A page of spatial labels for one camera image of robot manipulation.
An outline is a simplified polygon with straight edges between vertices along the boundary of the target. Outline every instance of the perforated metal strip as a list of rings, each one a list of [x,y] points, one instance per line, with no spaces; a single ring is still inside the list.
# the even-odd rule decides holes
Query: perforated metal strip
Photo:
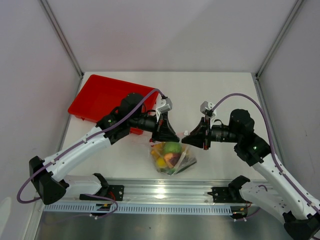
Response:
[[[98,210],[95,203],[57,202],[47,205],[45,212],[108,213]],[[118,214],[171,214],[171,215],[232,215],[230,206],[218,205],[169,205],[119,203]]]

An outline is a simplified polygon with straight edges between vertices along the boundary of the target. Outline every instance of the white wall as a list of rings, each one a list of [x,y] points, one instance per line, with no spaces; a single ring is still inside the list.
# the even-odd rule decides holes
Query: white wall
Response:
[[[49,0],[84,71],[255,73],[295,0]]]
[[[320,1],[306,1],[261,85],[285,166],[320,198]]]
[[[17,191],[29,160],[56,150],[79,79],[38,1],[1,1],[0,32],[0,202],[12,198],[1,239],[18,240],[30,205]],[[28,186],[23,199],[34,193]]]

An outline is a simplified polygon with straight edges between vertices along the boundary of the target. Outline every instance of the green fruit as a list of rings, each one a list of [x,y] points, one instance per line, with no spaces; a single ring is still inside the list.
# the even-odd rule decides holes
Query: green fruit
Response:
[[[181,150],[182,147],[180,143],[168,141],[163,147],[163,155],[166,155],[168,153],[179,154],[181,153]]]

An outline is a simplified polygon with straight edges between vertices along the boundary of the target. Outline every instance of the clear plastic bag of fruit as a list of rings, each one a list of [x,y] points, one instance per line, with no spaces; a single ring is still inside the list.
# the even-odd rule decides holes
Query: clear plastic bag of fruit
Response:
[[[160,142],[151,145],[150,154],[156,170],[166,175],[183,172],[197,163],[191,146],[180,142]]]

